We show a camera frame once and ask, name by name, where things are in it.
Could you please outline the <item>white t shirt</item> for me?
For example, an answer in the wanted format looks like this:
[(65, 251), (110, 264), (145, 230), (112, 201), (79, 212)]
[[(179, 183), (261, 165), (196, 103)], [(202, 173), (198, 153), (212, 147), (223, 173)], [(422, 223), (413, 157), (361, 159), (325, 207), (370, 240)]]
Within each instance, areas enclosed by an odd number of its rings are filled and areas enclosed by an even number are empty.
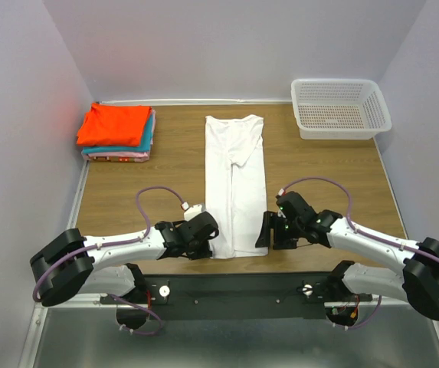
[(213, 258), (268, 253), (256, 246), (267, 211), (263, 128), (256, 115), (205, 118), (205, 206), (219, 229), (211, 241)]

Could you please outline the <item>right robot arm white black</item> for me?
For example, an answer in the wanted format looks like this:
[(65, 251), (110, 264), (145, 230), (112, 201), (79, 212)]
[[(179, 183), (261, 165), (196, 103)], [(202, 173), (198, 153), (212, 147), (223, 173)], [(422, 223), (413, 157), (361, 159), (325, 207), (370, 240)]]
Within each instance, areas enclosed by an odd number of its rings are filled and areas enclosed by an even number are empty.
[(303, 238), (313, 245), (349, 251), (372, 259), (376, 267), (341, 261), (324, 281), (304, 288), (308, 298), (347, 301), (364, 295), (390, 297), (439, 321), (439, 241), (393, 238), (351, 223), (341, 214), (316, 212), (296, 192), (277, 197), (278, 210), (263, 213), (258, 248), (294, 249)]

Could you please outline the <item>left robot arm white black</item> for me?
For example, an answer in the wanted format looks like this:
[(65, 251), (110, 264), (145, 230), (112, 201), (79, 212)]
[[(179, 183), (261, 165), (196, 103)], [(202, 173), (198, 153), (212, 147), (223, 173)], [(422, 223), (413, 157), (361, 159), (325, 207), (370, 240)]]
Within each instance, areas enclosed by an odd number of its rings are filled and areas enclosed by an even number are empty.
[(107, 237), (84, 237), (78, 228), (70, 228), (31, 258), (36, 281), (32, 297), (52, 307), (81, 293), (90, 275), (106, 268), (138, 260), (209, 258), (209, 242), (218, 235), (218, 223), (208, 212)]

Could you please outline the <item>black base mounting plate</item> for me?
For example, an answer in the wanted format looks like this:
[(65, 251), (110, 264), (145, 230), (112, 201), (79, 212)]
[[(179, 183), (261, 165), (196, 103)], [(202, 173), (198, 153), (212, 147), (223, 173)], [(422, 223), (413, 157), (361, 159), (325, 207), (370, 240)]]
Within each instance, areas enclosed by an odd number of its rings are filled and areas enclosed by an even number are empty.
[(329, 286), (327, 272), (253, 274), (149, 274), (119, 304), (149, 307), (173, 320), (323, 319), (328, 303), (350, 311), (358, 297)]

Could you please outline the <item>pink folded t shirt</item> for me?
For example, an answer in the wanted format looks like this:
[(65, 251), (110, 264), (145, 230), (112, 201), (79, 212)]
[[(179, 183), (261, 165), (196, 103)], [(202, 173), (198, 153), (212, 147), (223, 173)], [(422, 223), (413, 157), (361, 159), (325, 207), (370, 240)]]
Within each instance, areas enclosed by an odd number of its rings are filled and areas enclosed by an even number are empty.
[(83, 158), (88, 161), (104, 161), (118, 163), (143, 163), (148, 161), (151, 156), (151, 150), (146, 153), (131, 152), (114, 152), (114, 153), (94, 153), (90, 155), (82, 154)]

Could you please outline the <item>teal folded t shirt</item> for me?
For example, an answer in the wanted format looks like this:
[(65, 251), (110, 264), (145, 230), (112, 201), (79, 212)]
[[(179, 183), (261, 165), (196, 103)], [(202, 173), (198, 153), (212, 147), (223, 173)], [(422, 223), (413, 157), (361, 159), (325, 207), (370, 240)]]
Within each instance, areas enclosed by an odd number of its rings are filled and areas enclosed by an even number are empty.
[(153, 132), (156, 125), (156, 112), (151, 111), (150, 117), (146, 121), (140, 144), (138, 146), (90, 146), (82, 149), (82, 154), (90, 155), (94, 153), (114, 153), (114, 152), (131, 152), (146, 153), (151, 150)]

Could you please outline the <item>white plastic basket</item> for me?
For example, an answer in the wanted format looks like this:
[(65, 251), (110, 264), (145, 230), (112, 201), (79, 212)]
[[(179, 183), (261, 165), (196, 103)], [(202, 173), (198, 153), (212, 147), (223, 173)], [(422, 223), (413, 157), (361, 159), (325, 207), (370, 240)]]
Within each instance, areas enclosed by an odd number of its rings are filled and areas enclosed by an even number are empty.
[(291, 98), (304, 140), (370, 140), (392, 128), (376, 82), (366, 79), (296, 79)]

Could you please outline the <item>white back edge strip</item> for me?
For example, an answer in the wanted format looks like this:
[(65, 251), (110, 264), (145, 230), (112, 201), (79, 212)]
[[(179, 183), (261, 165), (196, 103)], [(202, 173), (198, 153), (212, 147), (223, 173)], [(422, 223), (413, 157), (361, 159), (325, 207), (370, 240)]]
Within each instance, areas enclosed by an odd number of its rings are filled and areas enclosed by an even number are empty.
[(191, 106), (191, 105), (253, 105), (253, 104), (290, 104), (291, 99), (230, 99), (230, 98), (181, 98), (181, 99), (140, 99), (107, 100), (100, 104), (111, 106)]

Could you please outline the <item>orange folded t shirt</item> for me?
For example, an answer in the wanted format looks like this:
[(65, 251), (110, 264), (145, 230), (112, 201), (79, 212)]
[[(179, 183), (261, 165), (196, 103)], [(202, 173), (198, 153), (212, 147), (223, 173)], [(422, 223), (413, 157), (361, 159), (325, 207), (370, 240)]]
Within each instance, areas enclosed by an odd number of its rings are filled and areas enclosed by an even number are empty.
[(138, 146), (150, 106), (111, 106), (92, 103), (77, 132), (78, 146)]

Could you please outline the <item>aluminium frame rail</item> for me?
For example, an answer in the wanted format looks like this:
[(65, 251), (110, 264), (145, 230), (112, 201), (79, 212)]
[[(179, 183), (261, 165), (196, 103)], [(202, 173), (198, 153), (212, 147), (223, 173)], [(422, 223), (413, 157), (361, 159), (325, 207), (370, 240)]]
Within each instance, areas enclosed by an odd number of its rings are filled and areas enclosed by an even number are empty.
[[(293, 192), (291, 185), (285, 185), (282, 188), (287, 192)], [(348, 218), (351, 223), (354, 223), (350, 215), (346, 214), (342, 216)], [(144, 230), (150, 228), (152, 225), (155, 224), (148, 224)], [(79, 294), (100, 295), (103, 304), (115, 307), (116, 320), (121, 330), (142, 336), (145, 334), (144, 326), (149, 321), (154, 321), (157, 328), (162, 329), (162, 319), (156, 313), (152, 312), (149, 307), (145, 307), (141, 304), (128, 303), (126, 306), (122, 306), (118, 303), (124, 294), (137, 288), (138, 278), (140, 276), (142, 276), (142, 274), (137, 266), (137, 261), (106, 268), (92, 273), (90, 279), (84, 284), (82, 292)], [(32, 316), (32, 325), (29, 329), (21, 358), (21, 365), (26, 367), (34, 365), (36, 351), (43, 330), (45, 312), (49, 308), (43, 306), (40, 302), (35, 302), (37, 306)], [(345, 330), (359, 328), (360, 324), (356, 320), (359, 312), (359, 302), (360, 301), (355, 302), (353, 308), (347, 311), (346, 315), (330, 314), (330, 322), (334, 326), (341, 327)]]

